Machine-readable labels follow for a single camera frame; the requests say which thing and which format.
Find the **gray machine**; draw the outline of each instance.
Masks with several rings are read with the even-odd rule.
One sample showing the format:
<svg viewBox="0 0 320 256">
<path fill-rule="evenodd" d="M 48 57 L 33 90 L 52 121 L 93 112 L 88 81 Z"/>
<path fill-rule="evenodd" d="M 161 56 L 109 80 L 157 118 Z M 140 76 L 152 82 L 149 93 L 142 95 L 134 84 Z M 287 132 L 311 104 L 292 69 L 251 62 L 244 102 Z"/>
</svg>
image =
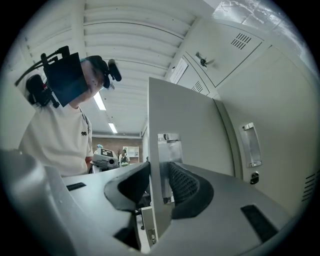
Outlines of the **gray machine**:
<svg viewBox="0 0 320 256">
<path fill-rule="evenodd" d="M 112 150 L 98 148 L 92 157 L 92 173 L 100 173 L 119 167 L 118 158 Z"/>
<path fill-rule="evenodd" d="M 17 150 L 1 156 L 12 206 L 51 255 L 142 255 L 134 212 L 149 162 L 61 178 Z M 182 163 L 168 168 L 175 206 L 151 256 L 254 254 L 284 236 L 290 216 L 250 184 Z"/>
</svg>

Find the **cabinet door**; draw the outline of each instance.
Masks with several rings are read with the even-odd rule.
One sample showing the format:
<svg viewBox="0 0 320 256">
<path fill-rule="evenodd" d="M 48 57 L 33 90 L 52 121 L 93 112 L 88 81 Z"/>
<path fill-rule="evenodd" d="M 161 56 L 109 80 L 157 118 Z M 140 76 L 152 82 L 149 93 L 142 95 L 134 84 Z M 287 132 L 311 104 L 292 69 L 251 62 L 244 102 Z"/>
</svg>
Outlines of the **cabinet door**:
<svg viewBox="0 0 320 256">
<path fill-rule="evenodd" d="M 184 71 L 177 85 L 186 87 L 188 89 L 191 89 L 195 92 L 207 96 L 209 94 L 209 90 L 205 85 L 204 81 L 201 79 L 199 74 L 196 72 L 196 70 L 190 64 L 190 62 L 186 59 L 186 57 L 183 56 L 182 58 L 188 64 L 188 67 Z"/>
<path fill-rule="evenodd" d="M 202 20 L 190 33 L 186 52 L 217 87 L 261 42 L 238 28 Z M 209 62 L 206 68 L 200 65 L 197 53 Z"/>
<path fill-rule="evenodd" d="M 199 65 L 186 52 L 184 53 L 183 58 L 188 63 L 188 65 L 193 67 L 194 71 L 199 76 L 199 79 L 201 79 L 201 81 L 204 83 L 204 85 L 208 89 L 208 94 L 216 95 L 217 94 L 216 87 L 211 82 L 211 80 L 206 75 L 206 73 L 201 69 L 201 67 L 199 67 Z"/>
<path fill-rule="evenodd" d="M 139 157 L 139 147 L 138 147 L 138 146 L 135 146 L 135 147 L 134 147 L 134 157 L 135 157 L 135 158 L 138 158 L 138 157 Z"/>
<path fill-rule="evenodd" d="M 241 154 L 243 179 L 294 215 L 306 202 L 309 176 L 319 170 L 319 99 L 297 67 L 270 47 L 230 81 L 217 88 L 230 117 Z M 242 127 L 253 123 L 262 165 L 248 167 Z"/>
</svg>

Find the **white wall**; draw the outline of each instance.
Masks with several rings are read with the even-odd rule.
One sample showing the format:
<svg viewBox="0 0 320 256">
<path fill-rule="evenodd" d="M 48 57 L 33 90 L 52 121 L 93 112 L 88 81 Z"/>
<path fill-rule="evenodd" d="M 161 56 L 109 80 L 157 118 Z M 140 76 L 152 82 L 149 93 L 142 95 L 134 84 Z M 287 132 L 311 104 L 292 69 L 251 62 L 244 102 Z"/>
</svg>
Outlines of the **white wall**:
<svg viewBox="0 0 320 256">
<path fill-rule="evenodd" d="M 142 156 L 142 162 L 145 162 L 147 160 L 147 156 L 149 156 L 148 128 L 142 136 Z"/>
<path fill-rule="evenodd" d="M 167 81 L 149 78 L 149 161 L 155 230 L 170 225 L 171 206 L 163 204 L 158 134 L 179 134 L 183 163 L 234 176 L 233 158 L 221 116 L 212 98 Z"/>
<path fill-rule="evenodd" d="M 35 114 L 35 109 L 14 85 L 21 73 L 17 70 L 0 75 L 0 148 L 18 149 Z"/>
</svg>

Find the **white t-shirt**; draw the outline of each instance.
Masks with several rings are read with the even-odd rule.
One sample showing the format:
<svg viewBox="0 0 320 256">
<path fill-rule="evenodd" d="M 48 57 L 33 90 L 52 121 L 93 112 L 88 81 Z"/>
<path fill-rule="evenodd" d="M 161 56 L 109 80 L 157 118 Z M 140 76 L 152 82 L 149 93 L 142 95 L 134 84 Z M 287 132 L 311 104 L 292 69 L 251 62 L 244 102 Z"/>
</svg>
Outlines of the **white t-shirt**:
<svg viewBox="0 0 320 256">
<path fill-rule="evenodd" d="M 26 82 L 32 75 L 42 75 L 35 70 L 22 79 L 18 89 L 28 99 Z M 28 125 L 19 149 L 40 160 L 43 165 L 55 167 L 62 177 L 87 174 L 86 157 L 93 156 L 90 121 L 69 104 L 54 108 L 34 104 L 34 117 Z"/>
</svg>

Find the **door handle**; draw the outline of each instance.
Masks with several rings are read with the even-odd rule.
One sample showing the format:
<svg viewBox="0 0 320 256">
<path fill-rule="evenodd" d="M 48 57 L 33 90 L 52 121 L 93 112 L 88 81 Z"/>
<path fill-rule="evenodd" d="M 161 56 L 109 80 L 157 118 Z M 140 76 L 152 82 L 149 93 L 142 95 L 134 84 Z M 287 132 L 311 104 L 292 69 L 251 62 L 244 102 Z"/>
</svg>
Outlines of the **door handle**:
<svg viewBox="0 0 320 256">
<path fill-rule="evenodd" d="M 248 123 L 239 128 L 244 149 L 246 167 L 252 168 L 262 165 L 259 141 L 254 124 Z"/>
<path fill-rule="evenodd" d="M 259 173 L 256 171 L 251 175 L 250 184 L 254 185 L 254 184 L 257 184 L 258 182 L 259 182 Z"/>
</svg>

